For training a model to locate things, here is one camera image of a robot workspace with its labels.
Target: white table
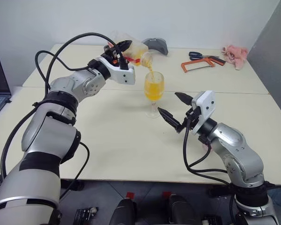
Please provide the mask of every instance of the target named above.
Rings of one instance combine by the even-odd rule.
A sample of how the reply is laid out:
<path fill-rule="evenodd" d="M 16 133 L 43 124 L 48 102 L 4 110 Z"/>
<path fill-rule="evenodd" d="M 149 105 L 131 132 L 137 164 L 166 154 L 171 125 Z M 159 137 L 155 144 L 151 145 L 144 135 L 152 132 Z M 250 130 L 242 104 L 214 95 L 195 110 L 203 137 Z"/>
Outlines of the white table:
<path fill-rule="evenodd" d="M 61 45 L 55 45 L 51 52 L 55 53 Z M 182 62 L 190 61 L 190 51 L 201 52 L 205 55 L 221 56 L 220 50 L 212 49 L 182 49 L 170 48 L 168 56 L 159 52 L 153 54 L 153 70 L 159 71 L 165 78 L 165 91 L 202 91 L 214 90 L 223 93 L 254 93 L 268 94 L 261 80 L 258 78 L 248 62 L 242 70 L 235 70 L 234 65 L 226 63 L 223 67 L 216 64 L 214 68 L 205 68 L 184 73 Z M 103 53 L 103 46 L 94 45 L 69 45 L 60 54 L 60 58 L 71 68 L 80 68 Z M 45 73 L 52 56 L 47 55 L 41 62 L 41 69 Z M 107 81 L 103 89 L 107 90 L 143 90 L 144 77 L 148 69 L 142 66 L 135 67 L 136 84 L 123 85 Z M 53 65 L 50 81 L 72 74 L 58 61 Z M 23 84 L 23 87 L 44 87 L 44 81 L 35 70 Z"/>
<path fill-rule="evenodd" d="M 43 94 L 43 88 L 22 88 L 8 105 L 8 110 L 0 113 L 0 156 L 11 130 Z M 146 117 L 144 111 L 148 104 L 142 91 L 128 90 L 101 90 L 80 103 L 75 126 L 91 151 L 80 179 L 214 183 L 185 169 L 182 158 L 184 134 L 178 135 L 161 117 Z M 172 92 L 165 92 L 159 105 L 180 121 L 188 110 Z M 242 131 L 250 147 L 264 162 L 265 179 L 281 184 L 281 111 L 270 95 L 216 93 L 216 110 L 212 118 Z M 11 144 L 7 171 L 22 158 L 21 137 L 27 124 Z M 197 136 L 190 135 L 189 162 L 205 152 Z M 74 158 L 60 166 L 60 176 L 73 178 L 85 157 L 85 149 L 79 147 Z M 212 152 L 196 168 L 223 169 L 223 163 Z M 226 174 L 214 172 L 211 175 L 228 181 Z"/>

